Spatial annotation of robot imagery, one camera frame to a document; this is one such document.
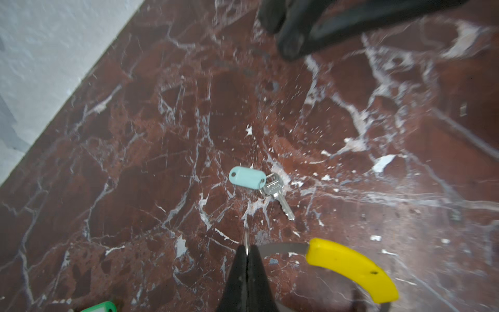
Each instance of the marble tile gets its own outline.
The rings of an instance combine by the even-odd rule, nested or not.
[[[365,254],[393,311],[499,308],[496,3],[292,63],[257,7],[145,1],[0,188],[0,309],[213,311],[244,224]],[[296,220],[236,165],[280,174]],[[302,256],[264,262],[296,311],[375,309]]]

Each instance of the key tag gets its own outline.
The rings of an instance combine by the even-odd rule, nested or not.
[[[252,190],[260,190],[266,182],[267,175],[261,170],[236,166],[229,172],[229,181],[238,186]]]

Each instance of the silver key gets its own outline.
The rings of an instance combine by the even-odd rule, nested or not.
[[[267,196],[272,196],[274,199],[277,199],[282,207],[282,211],[287,216],[287,218],[291,221],[294,220],[294,214],[291,210],[291,207],[287,203],[284,195],[281,192],[284,183],[280,176],[276,173],[271,173],[267,176],[267,181],[265,185],[261,188],[262,192]]]

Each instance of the white wall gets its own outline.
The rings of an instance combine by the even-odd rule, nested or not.
[[[0,184],[143,0],[0,0]]]

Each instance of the yellow handle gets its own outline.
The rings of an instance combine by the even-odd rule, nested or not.
[[[306,254],[310,265],[330,269],[348,277],[377,304],[395,301],[399,293],[386,273],[366,256],[343,245],[314,238]]]

